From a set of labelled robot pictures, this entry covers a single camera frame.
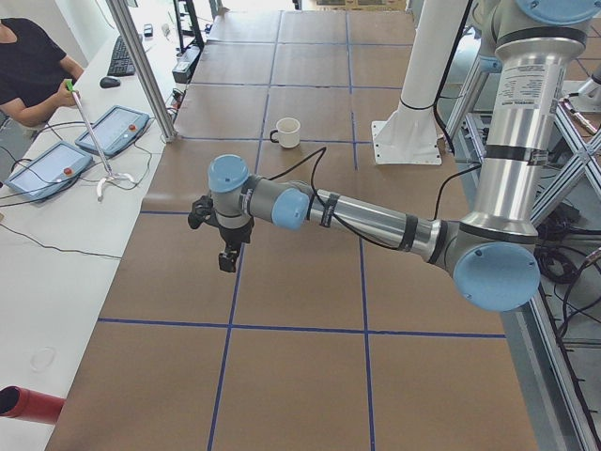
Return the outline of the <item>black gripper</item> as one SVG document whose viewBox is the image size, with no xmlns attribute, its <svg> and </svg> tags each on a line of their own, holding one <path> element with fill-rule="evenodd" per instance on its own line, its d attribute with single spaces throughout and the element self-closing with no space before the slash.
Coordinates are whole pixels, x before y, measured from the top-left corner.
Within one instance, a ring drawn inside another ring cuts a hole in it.
<svg viewBox="0 0 601 451">
<path fill-rule="evenodd" d="M 243 243 L 251 242 L 253 228 L 254 220 L 237 228 L 219 225 L 220 236 L 225 244 L 223 252 L 218 255 L 219 268 L 222 272 L 237 271 L 237 255 Z"/>
</svg>

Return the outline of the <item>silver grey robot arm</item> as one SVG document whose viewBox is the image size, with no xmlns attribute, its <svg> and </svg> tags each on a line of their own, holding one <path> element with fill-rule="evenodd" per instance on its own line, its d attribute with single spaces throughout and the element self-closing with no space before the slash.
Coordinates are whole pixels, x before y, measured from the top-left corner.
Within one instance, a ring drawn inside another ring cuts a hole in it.
<svg viewBox="0 0 601 451">
<path fill-rule="evenodd" d="M 203 147 L 206 159 L 236 151 L 262 175 L 320 147 L 328 152 L 318 186 L 392 209 L 429 215 L 438 185 L 454 164 L 378 165 L 369 143 L 372 119 L 393 108 L 403 91 L 415 38 L 412 17 L 400 11 L 224 12 L 209 36 L 201 74 L 258 69 L 269 101 L 268 121 L 298 116 L 301 143 L 260 151 L 231 135 Z M 239 324 L 355 327 L 366 303 L 379 328 L 419 322 L 493 331 L 499 317 L 462 298 L 440 269 L 318 224 L 287 231 L 259 222 L 241 272 L 199 261 L 205 283 L 196 296 L 202 319 Z"/>
</svg>

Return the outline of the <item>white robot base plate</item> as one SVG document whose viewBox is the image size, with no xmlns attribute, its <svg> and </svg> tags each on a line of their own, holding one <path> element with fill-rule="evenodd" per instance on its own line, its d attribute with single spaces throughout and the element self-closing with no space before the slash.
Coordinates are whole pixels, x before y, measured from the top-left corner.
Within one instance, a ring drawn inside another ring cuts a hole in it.
<svg viewBox="0 0 601 451">
<path fill-rule="evenodd" d="M 441 165 L 434 114 L 397 110 L 371 123 L 376 164 Z"/>
</svg>

